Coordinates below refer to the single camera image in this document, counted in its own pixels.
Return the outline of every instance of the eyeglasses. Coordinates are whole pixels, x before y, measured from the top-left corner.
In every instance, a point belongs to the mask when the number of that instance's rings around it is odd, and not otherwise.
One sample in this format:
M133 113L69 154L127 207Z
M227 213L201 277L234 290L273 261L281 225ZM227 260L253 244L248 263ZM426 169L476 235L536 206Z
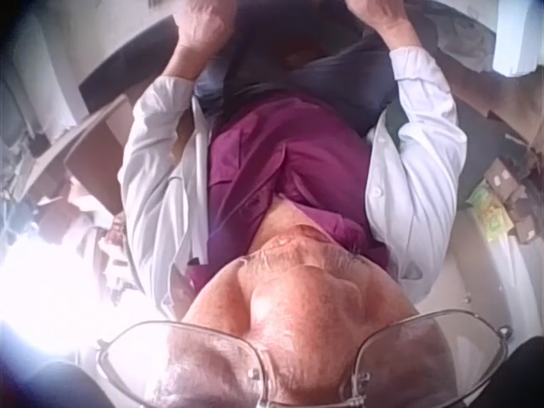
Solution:
M484 386L507 356L507 339L461 310L420 315L370 336L332 405L453 406ZM263 356L248 342L184 323L150 321L101 342L98 364L119 391L145 407L285 406Z

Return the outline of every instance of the man's right hand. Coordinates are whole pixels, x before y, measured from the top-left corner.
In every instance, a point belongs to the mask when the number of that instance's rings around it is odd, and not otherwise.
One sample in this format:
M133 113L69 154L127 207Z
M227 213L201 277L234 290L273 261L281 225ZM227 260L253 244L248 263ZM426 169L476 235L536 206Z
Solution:
M406 15L404 0L346 0L346 4L356 17L382 36L391 50L422 46Z

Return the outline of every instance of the man's left hand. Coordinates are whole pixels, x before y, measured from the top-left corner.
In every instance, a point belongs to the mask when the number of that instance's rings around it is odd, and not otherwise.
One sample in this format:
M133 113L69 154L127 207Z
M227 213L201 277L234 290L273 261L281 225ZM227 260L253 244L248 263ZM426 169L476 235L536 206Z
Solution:
M237 0L183 0L174 14L178 48L207 63L230 40Z

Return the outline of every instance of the man's hand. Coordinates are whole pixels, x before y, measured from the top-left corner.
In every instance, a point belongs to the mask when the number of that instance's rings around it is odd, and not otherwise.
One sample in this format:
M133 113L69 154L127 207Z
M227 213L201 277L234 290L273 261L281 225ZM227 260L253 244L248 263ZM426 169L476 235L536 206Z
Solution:
M390 49L422 46L406 15L404 0L346 0L346 3L355 16L382 36Z
M183 0L174 14L178 45L164 75L195 80L230 40L237 0Z

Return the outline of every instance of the glasses frame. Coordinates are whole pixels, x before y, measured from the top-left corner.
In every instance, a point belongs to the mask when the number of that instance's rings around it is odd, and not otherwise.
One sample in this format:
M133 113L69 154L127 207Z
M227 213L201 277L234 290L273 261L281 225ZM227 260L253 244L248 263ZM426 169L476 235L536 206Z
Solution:
M436 319L444 315L453 315L453 314L466 315L476 320L479 320L479 322L483 323L486 327L488 327L492 332L496 334L500 344L500 348L499 350L497 350L497 356L494 358L493 364L490 365L488 372L484 376L482 376L482 379L478 383L476 383L468 393L465 393L463 396L460 396L452 401L448 401L447 404L436 406L434 408L446 408L446 407L450 407L460 403L461 401L463 401L464 399L466 399L467 397L469 397L470 395L474 394L479 389L481 389L491 379L491 377L493 377L493 375L496 373L498 368L505 361L505 359L507 358L507 351L508 351L507 338L502 334L501 329L496 329L487 320L483 319L478 314L475 314L467 310L447 309L447 310L441 310L439 312L433 312L429 314L419 314L417 316L412 316L408 319L398 321L392 324L391 326L386 326L383 329L374 332L361 344L355 356L352 373L351 373L351 383L352 383L352 393L353 393L352 397L341 403L329 404L329 405L304 405L304 406L298 405L298 408L345 408L345 407L365 408L366 396L364 394L363 395L360 394L359 387L357 386L358 381L360 380L360 373L357 372L357 365L360 360L361 354L365 352L365 350L368 348L368 345L373 343L374 340L376 340L380 336L382 336L384 332L387 332L393 328L398 328L399 326L405 325L406 323L413 324L419 320ZM256 408L281 408L281 407L294 406L294 405L284 405L281 403L268 400L268 393L269 393L268 374L264 368L264 363L260 353L249 342L241 338L223 333L221 331L208 329L208 328L204 328L200 326L195 326L188 323L181 323L177 321L168 321L168 320L149 320L149 321L140 322L138 324L132 325L129 328L125 329L109 342L106 342L103 340L98 341L99 352L96 359L97 367L101 371L102 375L109 381L109 383L113 385L113 387L116 388L119 392L121 392L122 394L125 394L129 399L141 404L145 408L156 408L155 406L150 405L149 403L142 400L138 395L134 394L130 390L130 388L124 383L124 381L116 375L115 370L111 367L111 364L109 363L107 359L108 352L112 344L117 342L121 337L125 336L131 330L141 326L151 326L151 325L159 325L159 324L169 325L172 328L177 327L177 328L189 329L195 332L208 334L208 335L213 334L219 338L222 338L223 340L235 341L240 346L242 346L246 351L253 353L256 357L256 361L258 361L258 364L259 364L259 367L255 367L255 368L258 368L260 370L261 378L259 381L263 384L263 386L261 389L261 396L259 398Z

